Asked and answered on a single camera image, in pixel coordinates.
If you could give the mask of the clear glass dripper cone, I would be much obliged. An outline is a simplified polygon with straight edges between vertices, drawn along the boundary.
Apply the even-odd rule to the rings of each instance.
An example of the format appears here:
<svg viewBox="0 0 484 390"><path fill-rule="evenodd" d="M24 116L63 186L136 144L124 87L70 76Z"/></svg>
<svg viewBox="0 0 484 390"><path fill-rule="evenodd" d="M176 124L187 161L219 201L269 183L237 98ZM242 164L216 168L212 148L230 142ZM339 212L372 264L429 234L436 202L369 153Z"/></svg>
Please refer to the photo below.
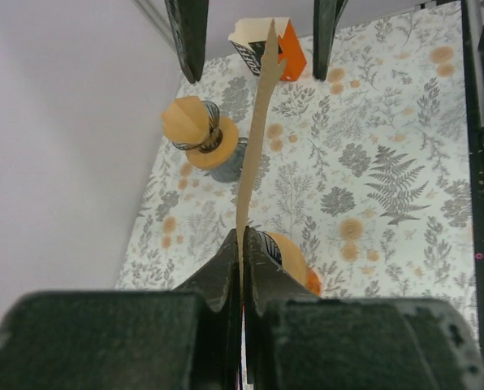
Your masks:
<svg viewBox="0 0 484 390"><path fill-rule="evenodd" d="M197 151L208 154L217 149L223 140L223 133L220 129L220 110L216 103L201 100L203 109L199 109L197 119L190 119L190 129L185 133L189 138L182 142L173 141L175 148L182 151Z"/></svg>

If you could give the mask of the glass coffee server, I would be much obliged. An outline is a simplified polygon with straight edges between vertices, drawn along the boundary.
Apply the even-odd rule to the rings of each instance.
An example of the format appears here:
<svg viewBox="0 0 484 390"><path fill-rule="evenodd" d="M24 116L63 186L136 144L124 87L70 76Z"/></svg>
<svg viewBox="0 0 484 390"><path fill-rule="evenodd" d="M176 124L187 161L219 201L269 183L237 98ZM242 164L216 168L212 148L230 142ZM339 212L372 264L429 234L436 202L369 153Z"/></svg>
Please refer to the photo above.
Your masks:
<svg viewBox="0 0 484 390"><path fill-rule="evenodd" d="M248 144L247 137L240 137L231 156L220 166L209 170L206 175L219 183L233 183L240 179Z"/></svg>

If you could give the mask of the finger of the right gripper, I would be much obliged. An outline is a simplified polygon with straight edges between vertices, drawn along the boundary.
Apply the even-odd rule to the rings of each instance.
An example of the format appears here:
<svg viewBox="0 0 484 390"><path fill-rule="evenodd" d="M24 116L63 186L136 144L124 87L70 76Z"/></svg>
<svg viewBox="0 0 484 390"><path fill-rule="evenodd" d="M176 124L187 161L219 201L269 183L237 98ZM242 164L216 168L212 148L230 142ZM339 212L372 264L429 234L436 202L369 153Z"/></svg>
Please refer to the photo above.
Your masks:
<svg viewBox="0 0 484 390"><path fill-rule="evenodd" d="M326 79L335 30L347 3L347 0L313 1L312 74L316 80Z"/></svg>
<svg viewBox="0 0 484 390"><path fill-rule="evenodd" d="M208 0L165 0L181 70L190 84L201 80L205 63Z"/></svg>

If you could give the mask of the orange glass dripper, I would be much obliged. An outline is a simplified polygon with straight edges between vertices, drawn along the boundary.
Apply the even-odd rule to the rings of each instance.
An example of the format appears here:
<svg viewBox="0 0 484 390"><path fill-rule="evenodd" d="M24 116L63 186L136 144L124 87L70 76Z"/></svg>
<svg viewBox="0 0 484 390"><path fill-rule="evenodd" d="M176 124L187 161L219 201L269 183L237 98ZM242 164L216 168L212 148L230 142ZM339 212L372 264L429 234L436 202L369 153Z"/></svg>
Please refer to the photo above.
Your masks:
<svg viewBox="0 0 484 390"><path fill-rule="evenodd" d="M322 291L322 284L318 274L313 268L308 269L306 288L314 295L320 297Z"/></svg>

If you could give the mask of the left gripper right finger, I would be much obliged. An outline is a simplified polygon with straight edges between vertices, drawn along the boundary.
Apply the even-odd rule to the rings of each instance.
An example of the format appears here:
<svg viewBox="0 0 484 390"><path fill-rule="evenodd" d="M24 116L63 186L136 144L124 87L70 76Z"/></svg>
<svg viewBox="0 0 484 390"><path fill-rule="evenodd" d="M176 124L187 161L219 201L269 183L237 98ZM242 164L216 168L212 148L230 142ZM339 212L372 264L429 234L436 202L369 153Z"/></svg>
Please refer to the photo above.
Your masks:
<svg viewBox="0 0 484 390"><path fill-rule="evenodd" d="M248 382L256 389L484 389L468 324L434 298L322 299L247 228Z"/></svg>

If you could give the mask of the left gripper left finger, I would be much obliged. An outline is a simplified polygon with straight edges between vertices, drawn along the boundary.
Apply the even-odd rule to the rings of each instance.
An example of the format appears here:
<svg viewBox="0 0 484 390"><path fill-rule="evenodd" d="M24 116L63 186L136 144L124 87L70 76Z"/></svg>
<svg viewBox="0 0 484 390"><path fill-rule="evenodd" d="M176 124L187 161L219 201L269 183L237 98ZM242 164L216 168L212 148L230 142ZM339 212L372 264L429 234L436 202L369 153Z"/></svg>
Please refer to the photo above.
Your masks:
<svg viewBox="0 0 484 390"><path fill-rule="evenodd" d="M236 233L172 290L40 291L0 323L0 389L237 389Z"/></svg>

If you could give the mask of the brown paper coffee filter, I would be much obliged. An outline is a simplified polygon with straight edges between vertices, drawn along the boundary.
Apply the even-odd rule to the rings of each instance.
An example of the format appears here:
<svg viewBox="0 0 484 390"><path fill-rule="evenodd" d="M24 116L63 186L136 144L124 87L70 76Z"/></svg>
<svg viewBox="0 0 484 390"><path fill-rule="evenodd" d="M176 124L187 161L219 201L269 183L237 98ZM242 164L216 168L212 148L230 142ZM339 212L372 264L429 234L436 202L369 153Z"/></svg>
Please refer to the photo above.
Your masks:
<svg viewBox="0 0 484 390"><path fill-rule="evenodd" d="M176 98L161 114L164 136L170 141L184 142L189 138L185 133L190 129L189 120L197 119L197 111L203 109L201 99L198 96Z"/></svg>

